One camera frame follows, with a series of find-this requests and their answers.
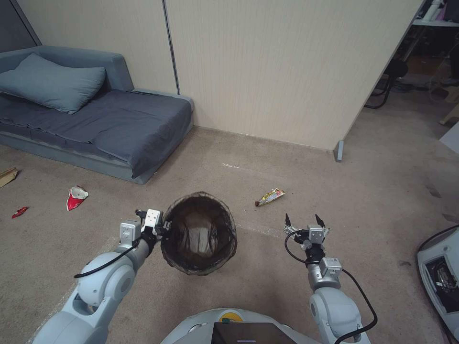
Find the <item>cardboard piece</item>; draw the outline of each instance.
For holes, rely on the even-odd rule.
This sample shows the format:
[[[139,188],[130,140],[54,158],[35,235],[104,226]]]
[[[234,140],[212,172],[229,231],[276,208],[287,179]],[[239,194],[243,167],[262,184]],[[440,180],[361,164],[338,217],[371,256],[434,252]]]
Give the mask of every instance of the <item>cardboard piece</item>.
[[[11,182],[14,178],[16,178],[17,174],[18,169],[16,167],[12,167],[0,173],[0,187],[5,186],[9,182]]]

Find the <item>screen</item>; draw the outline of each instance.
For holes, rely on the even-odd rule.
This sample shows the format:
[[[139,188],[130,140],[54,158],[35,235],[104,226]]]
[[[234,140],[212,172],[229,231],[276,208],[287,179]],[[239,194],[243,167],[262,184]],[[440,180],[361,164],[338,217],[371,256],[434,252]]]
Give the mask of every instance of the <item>screen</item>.
[[[295,344],[271,322],[216,322],[212,344]]]

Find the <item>gray bedsheet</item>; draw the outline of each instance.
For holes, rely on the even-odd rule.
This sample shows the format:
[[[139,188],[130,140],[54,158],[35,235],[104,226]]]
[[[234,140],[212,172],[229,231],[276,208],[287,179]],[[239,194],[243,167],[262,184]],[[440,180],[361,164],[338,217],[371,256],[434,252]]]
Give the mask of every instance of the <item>gray bedsheet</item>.
[[[168,96],[112,90],[73,115],[25,99],[0,95],[0,122],[94,145],[126,161],[132,177],[162,163],[183,140],[190,104]]]

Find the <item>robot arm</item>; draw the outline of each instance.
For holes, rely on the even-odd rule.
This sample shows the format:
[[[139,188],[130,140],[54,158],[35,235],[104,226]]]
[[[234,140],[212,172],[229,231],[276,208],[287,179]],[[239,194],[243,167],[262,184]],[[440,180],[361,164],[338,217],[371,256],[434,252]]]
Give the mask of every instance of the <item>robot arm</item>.
[[[329,232],[324,222],[316,215],[317,225],[308,225],[306,230],[297,230],[285,214],[284,231],[287,233],[285,248],[287,252],[306,264],[308,280],[314,294],[309,299],[309,308],[319,327],[320,336],[324,344],[337,344],[346,338],[353,337],[355,343],[369,344],[366,330],[377,322],[377,316],[363,293],[357,281],[342,268],[337,258],[327,258],[324,253],[323,242]],[[306,260],[293,255],[287,247],[288,239],[293,239],[306,252]],[[344,271],[356,283],[368,306],[374,320],[367,326],[362,326],[362,319],[354,300],[343,293],[340,288],[339,275]]]
[[[34,344],[105,343],[118,305],[164,231],[162,212],[148,210],[136,214],[140,221],[121,223],[120,244],[115,252],[99,255],[75,276],[78,278],[75,290],[62,310],[41,328]]]

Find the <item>gray pillow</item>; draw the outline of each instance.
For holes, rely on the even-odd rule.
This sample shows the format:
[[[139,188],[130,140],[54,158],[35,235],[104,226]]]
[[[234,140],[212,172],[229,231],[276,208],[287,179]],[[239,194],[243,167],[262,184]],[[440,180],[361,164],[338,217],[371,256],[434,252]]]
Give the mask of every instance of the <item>gray pillow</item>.
[[[0,74],[0,92],[74,114],[101,88],[105,68],[71,68],[30,54]]]

